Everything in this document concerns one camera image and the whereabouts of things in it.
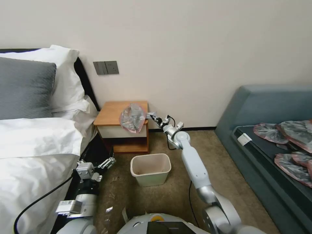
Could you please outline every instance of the wall switch panel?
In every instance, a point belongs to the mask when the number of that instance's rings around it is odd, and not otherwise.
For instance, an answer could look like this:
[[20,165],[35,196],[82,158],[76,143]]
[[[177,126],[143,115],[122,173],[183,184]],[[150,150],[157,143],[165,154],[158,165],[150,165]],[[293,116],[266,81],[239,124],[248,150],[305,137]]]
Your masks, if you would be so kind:
[[98,75],[108,75],[105,62],[93,62],[93,65]]
[[105,65],[108,74],[119,74],[117,61],[106,61]]
[[119,74],[117,61],[93,62],[98,75]]

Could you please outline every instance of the white wall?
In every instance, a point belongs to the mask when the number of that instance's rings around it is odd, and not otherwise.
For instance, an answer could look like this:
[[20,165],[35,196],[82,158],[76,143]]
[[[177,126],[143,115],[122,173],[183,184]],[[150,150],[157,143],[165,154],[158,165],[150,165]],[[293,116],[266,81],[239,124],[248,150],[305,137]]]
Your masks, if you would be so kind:
[[[309,0],[10,0],[0,9],[0,48],[77,48],[100,105],[148,100],[185,127],[216,126],[240,85],[311,82]],[[106,60],[119,75],[97,76],[92,62]]]

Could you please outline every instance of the baseboard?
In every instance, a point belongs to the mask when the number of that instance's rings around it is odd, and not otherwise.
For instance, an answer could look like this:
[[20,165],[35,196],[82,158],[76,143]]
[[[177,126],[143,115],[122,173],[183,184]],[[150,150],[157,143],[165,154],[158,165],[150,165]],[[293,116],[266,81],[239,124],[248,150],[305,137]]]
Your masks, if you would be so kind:
[[[199,131],[199,130],[215,130],[216,127],[193,127],[193,128],[182,128],[183,131]],[[160,128],[149,129],[149,132],[162,132]]]

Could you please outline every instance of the nightstand drawer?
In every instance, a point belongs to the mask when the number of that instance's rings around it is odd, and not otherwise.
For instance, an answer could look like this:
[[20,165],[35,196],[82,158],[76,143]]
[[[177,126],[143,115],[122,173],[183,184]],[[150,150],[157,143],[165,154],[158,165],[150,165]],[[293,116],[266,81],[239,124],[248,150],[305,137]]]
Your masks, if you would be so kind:
[[140,133],[131,133],[121,126],[98,126],[102,138],[123,138],[123,137],[146,137],[146,125],[143,125]]

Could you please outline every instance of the label sticker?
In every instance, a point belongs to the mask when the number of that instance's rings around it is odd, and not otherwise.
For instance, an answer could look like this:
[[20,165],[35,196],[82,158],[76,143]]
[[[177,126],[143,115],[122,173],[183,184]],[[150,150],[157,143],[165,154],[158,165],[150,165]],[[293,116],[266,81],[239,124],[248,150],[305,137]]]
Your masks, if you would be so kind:
[[243,133],[239,138],[237,138],[237,140],[242,146],[246,145],[249,141],[252,141],[246,133]]

